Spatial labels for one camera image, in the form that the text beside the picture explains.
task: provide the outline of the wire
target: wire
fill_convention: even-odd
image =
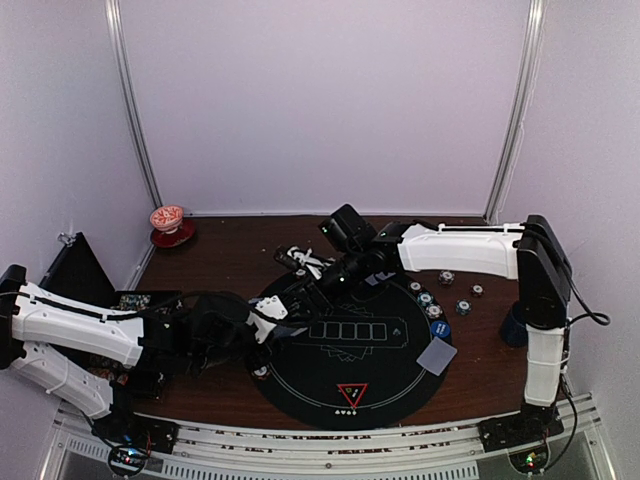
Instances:
[[[16,297],[28,297],[28,295],[22,292],[2,292],[0,293],[0,297],[8,297],[9,295],[15,295]]]
[[[609,325],[609,324],[611,323],[611,319],[609,318],[609,316],[608,316],[608,315],[605,315],[604,313],[600,313],[600,312],[593,312],[593,315],[595,315],[596,317],[599,317],[599,318],[603,318],[603,319],[605,319],[605,322],[608,322],[608,323],[605,323],[605,322],[602,322],[602,323],[601,323],[601,322],[597,322],[599,325],[602,325],[602,326],[605,326],[605,327],[606,327],[607,325]],[[573,324],[574,324],[574,323],[576,323],[578,320],[582,320],[583,318],[591,318],[591,314],[589,314],[589,313],[582,313],[582,314],[578,315],[577,317],[572,318],[572,319],[571,319],[571,321],[569,322],[569,325],[573,325]]]
[[[438,226],[431,223],[431,222],[426,222],[424,220],[420,220],[419,218],[414,218],[411,221],[411,225],[420,225],[421,227],[426,228],[427,230],[433,230],[435,232],[438,231]]]
[[[576,430],[578,429],[578,410],[576,409],[576,404],[573,402],[573,398],[569,393],[569,389],[567,388],[566,382],[567,382],[566,378],[564,377],[564,375],[562,375],[560,377],[560,389],[562,390],[562,393],[564,393],[564,396],[567,397],[567,401],[569,402],[569,405],[571,405],[571,410],[573,410],[573,428],[571,429],[571,435],[569,435],[569,440],[567,440],[567,443],[564,445],[564,448],[562,449],[562,451],[558,454],[556,458],[553,459],[551,463],[549,463],[547,466],[545,466],[540,470],[541,473],[546,473],[551,468],[553,468],[560,461],[563,455],[567,453],[567,450],[569,450],[569,446],[571,445],[573,438],[576,436]]]
[[[125,476],[125,478],[129,478],[129,477],[138,475],[140,472],[142,472],[142,470],[144,470],[144,468],[147,465],[147,461],[151,458],[151,435],[149,434],[149,432],[147,432],[146,449],[144,452],[142,452],[138,447],[134,446],[132,443],[123,443],[123,444],[111,443],[109,440],[107,440],[106,438],[104,438],[102,435],[98,433],[93,421],[84,412],[80,412],[80,413],[82,413],[82,416],[89,424],[89,427],[91,427],[91,433],[96,437],[98,437],[102,441],[102,443],[104,443],[107,447],[109,447],[109,453],[107,454],[107,466],[109,467],[109,470],[111,470],[111,473],[119,477]],[[114,469],[114,466],[111,464],[111,459],[114,455],[117,455],[119,457],[123,453],[127,457],[132,457],[133,455],[131,454],[131,450],[135,451],[136,453],[134,458],[136,460],[141,460],[142,463],[138,467],[135,467],[134,470],[131,470],[131,472],[128,472],[125,475],[123,475],[121,472],[116,471]]]

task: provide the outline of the white wall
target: white wall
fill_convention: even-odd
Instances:
[[[528,0],[121,4],[165,203],[484,212]]]
[[[628,479],[640,470],[639,52],[640,1],[550,2],[500,216],[546,215],[583,296],[613,316],[609,328],[584,321],[573,329],[570,378],[594,392]]]
[[[0,2],[0,270],[38,282],[83,231],[122,287],[151,203],[127,129],[102,0]],[[0,372],[0,478],[31,479],[57,402]]]

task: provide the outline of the round black mat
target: round black mat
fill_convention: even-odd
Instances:
[[[330,316],[286,340],[268,374],[255,379],[258,389],[284,413],[326,430],[389,426],[418,410],[446,370],[435,376],[416,363],[433,335],[410,281],[394,276],[340,298]],[[293,282],[285,275],[263,296]],[[446,323],[444,315],[438,320]]]

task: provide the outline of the wooden table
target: wooden table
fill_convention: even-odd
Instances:
[[[312,247],[321,255],[336,253],[317,229],[321,217],[241,217],[196,219],[198,235],[175,250],[157,250],[140,282],[141,290],[229,290],[251,298],[285,273],[272,255],[280,245]],[[382,227],[390,218],[369,221]],[[482,224],[478,218],[425,218],[438,223]],[[438,272],[412,274],[433,292],[451,323],[458,354],[444,384],[403,425],[470,419],[516,410],[526,377],[526,349],[511,349],[498,328],[517,299],[517,283],[480,274],[456,273],[450,288],[437,283]],[[472,313],[461,317],[455,303],[469,299],[481,283],[485,295],[472,300]],[[281,413],[254,387],[242,363],[228,363],[200,378],[178,377],[159,401],[139,401],[137,410],[163,417],[222,425],[305,429]]]

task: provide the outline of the red saucer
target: red saucer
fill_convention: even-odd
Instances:
[[[163,233],[160,230],[151,232],[151,242],[158,248],[172,248],[182,245],[196,233],[196,224],[190,218],[185,218],[173,233]]]

